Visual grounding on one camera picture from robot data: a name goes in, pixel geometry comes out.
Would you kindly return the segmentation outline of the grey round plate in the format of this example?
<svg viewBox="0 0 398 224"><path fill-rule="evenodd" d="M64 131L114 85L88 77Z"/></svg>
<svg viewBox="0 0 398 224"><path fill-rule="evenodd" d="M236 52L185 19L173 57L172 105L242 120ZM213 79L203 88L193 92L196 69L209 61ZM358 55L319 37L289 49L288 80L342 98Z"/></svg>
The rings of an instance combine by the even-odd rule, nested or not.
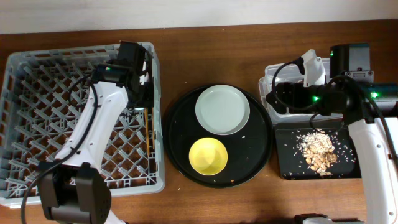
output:
<svg viewBox="0 0 398 224"><path fill-rule="evenodd" d="M230 85L206 88L195 103L195 116L208 132L221 136L234 134L246 125L251 110L244 93Z"/></svg>

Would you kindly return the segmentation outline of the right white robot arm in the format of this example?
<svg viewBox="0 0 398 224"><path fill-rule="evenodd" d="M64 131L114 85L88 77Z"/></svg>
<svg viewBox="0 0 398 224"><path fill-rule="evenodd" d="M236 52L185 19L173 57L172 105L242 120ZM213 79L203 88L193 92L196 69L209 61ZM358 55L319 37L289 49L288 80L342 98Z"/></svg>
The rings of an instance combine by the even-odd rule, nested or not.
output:
<svg viewBox="0 0 398 224"><path fill-rule="evenodd" d="M368 223L397 223L397 85L375 83L369 44L330 47L329 69L310 49L274 72L267 104L278 114L342 116L356 150Z"/></svg>

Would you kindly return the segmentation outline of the yellow bowl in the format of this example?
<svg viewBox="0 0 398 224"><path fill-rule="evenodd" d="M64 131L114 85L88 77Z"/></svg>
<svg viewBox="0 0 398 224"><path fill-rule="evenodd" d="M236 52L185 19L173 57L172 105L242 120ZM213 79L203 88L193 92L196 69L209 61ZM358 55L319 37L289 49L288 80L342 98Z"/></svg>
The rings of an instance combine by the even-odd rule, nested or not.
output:
<svg viewBox="0 0 398 224"><path fill-rule="evenodd" d="M228 163L228 152L224 144L215 138L201 138L195 141L188 153L192 168L199 174L219 174Z"/></svg>

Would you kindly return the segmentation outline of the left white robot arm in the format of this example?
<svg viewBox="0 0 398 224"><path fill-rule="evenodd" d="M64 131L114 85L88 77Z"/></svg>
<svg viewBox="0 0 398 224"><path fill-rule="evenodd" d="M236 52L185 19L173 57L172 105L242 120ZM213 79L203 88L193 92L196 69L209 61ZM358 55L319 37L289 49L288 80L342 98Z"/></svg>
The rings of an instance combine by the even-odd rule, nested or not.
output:
<svg viewBox="0 0 398 224"><path fill-rule="evenodd" d="M40 162L36 178L48 220L59 223L122 223L111 211L111 191L100 174L114 126L125 108L154 106L154 49L122 41L116 58L97 65L71 136L53 162Z"/></svg>

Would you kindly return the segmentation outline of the food scraps and rice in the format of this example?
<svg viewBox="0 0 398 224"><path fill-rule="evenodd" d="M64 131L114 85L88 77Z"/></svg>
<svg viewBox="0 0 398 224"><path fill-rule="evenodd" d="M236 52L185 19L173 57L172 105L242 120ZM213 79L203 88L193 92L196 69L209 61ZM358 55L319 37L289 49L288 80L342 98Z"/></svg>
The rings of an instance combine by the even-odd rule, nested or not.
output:
<svg viewBox="0 0 398 224"><path fill-rule="evenodd" d="M306 168L319 177L344 176L356 167L357 158L348 140L341 134L316 129L296 137L294 156L301 156L300 168Z"/></svg>

